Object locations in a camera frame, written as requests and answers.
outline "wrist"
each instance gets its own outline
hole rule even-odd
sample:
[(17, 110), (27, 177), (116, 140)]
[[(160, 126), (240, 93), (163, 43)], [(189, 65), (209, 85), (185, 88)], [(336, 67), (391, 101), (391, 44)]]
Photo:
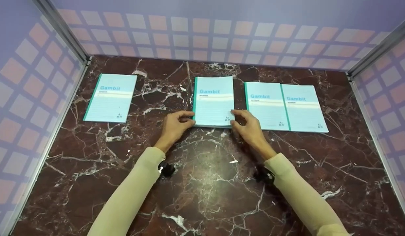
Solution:
[(165, 138), (165, 137), (160, 137), (159, 140), (156, 142), (154, 145), (155, 148), (160, 149), (163, 151), (165, 154), (169, 151), (169, 149), (172, 147), (174, 142), (171, 140)]
[(277, 152), (271, 147), (265, 138), (256, 142), (253, 148), (261, 155), (264, 160), (268, 160), (277, 155)]

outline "light blue notebook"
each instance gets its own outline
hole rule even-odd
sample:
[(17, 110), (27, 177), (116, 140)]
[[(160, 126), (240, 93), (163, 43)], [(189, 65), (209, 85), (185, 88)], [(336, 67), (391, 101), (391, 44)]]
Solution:
[(233, 77), (196, 77), (193, 112), (197, 127), (230, 128), (234, 115)]
[(329, 132), (312, 85), (245, 82), (246, 107), (264, 130)]
[(137, 76), (101, 74), (83, 121), (125, 123)]

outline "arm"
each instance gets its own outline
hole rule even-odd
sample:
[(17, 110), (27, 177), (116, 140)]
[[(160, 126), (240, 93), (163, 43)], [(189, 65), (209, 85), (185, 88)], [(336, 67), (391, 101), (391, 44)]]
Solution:
[(159, 164), (166, 152), (192, 127), (195, 121), (182, 116), (193, 112), (179, 111), (166, 116), (160, 139), (154, 147), (147, 148), (138, 158), (134, 168), (111, 195), (92, 224), (88, 236), (125, 236), (140, 210), (147, 194), (159, 178)]
[(275, 175), (274, 185), (281, 191), (303, 224), (318, 236), (349, 235), (331, 206), (295, 170), (283, 154), (277, 154), (265, 140), (258, 119), (247, 110), (232, 110), (246, 120), (242, 126), (231, 121), (233, 129), (265, 160)]

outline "person's left hand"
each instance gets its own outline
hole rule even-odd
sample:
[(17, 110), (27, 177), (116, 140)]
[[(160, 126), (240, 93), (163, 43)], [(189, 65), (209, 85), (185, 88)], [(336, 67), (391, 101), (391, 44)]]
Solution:
[(194, 112), (184, 110), (168, 114), (163, 120), (162, 135), (154, 146), (166, 153), (180, 139), (185, 130), (195, 125), (194, 120), (182, 117), (194, 115)]

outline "person's right hand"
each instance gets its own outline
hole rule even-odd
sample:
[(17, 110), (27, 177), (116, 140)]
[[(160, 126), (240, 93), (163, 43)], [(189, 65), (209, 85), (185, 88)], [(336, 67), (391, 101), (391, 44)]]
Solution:
[(271, 148), (264, 134), (261, 130), (261, 125), (259, 120), (254, 117), (248, 110), (231, 110), (232, 114), (240, 115), (246, 120), (246, 125), (240, 125), (237, 121), (230, 121), (233, 130), (242, 136), (242, 138), (256, 151), (261, 154), (261, 156), (268, 160), (274, 157), (277, 153)]

